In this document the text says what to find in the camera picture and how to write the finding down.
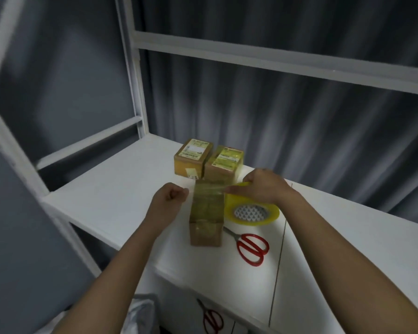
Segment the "forearm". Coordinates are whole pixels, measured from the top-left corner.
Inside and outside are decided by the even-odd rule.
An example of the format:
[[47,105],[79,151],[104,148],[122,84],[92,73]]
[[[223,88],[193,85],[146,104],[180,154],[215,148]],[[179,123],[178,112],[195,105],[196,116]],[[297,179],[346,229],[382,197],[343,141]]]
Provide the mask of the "forearm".
[[347,333],[418,333],[418,309],[298,192],[278,205]]
[[156,236],[142,223],[54,333],[119,334]]

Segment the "tape roll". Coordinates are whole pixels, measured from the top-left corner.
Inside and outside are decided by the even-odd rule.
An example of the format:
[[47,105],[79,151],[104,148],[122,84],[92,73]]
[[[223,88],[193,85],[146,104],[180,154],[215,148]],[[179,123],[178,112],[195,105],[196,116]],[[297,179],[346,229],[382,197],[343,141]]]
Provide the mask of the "tape roll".
[[[246,186],[250,183],[239,183]],[[246,226],[259,226],[272,223],[279,218],[280,210],[273,204],[263,204],[252,199],[226,194],[225,218]]]

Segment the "package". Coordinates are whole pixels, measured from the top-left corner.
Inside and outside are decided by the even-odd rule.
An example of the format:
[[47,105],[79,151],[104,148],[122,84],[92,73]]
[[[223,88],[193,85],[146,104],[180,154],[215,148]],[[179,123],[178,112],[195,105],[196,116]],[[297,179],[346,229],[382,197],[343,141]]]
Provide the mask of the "package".
[[224,222],[223,182],[196,180],[189,218],[190,245],[222,245]]
[[237,182],[243,165],[244,152],[223,145],[217,147],[205,165],[205,179],[222,181],[226,185]]
[[173,157],[175,174],[192,179],[202,179],[213,144],[208,141],[190,139]]

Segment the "white metal frame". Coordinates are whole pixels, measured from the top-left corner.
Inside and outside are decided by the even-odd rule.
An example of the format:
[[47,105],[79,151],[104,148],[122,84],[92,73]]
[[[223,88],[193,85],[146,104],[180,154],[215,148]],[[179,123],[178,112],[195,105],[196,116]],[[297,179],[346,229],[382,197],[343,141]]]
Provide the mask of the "white metal frame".
[[[18,25],[26,0],[5,0],[0,15],[0,69]],[[106,138],[136,125],[139,138],[149,133],[139,49],[198,57],[207,60],[289,72],[327,80],[367,85],[418,94],[418,68],[307,54],[203,39],[138,32],[131,0],[115,0],[123,42],[134,117],[56,151],[32,164],[0,117],[0,151],[33,195],[40,200],[49,193],[37,170],[66,159]],[[50,216],[87,267],[100,273],[94,260],[66,221]]]

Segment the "scissors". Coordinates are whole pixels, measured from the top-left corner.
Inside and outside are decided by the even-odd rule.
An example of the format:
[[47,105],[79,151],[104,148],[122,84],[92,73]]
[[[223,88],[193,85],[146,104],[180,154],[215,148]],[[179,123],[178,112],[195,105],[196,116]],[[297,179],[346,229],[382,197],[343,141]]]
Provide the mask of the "scissors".
[[[205,327],[206,334],[218,334],[225,326],[222,316],[213,309],[207,309],[200,299],[197,299],[197,301],[203,310],[203,326]],[[212,328],[211,332],[208,331],[207,326]]]
[[[269,244],[265,239],[263,239],[261,236],[258,236],[252,233],[236,234],[232,232],[231,230],[229,230],[226,226],[223,226],[223,231],[225,231],[230,236],[234,237],[235,241],[237,242],[237,250],[240,253],[243,260],[245,260],[251,266],[255,266],[255,267],[260,266],[263,263],[263,259],[269,251]],[[265,248],[264,249],[261,248],[248,237],[258,239],[264,244]],[[246,256],[240,250],[241,247],[243,247],[246,251],[254,254],[256,257],[258,257],[258,260],[252,261],[246,258]]]

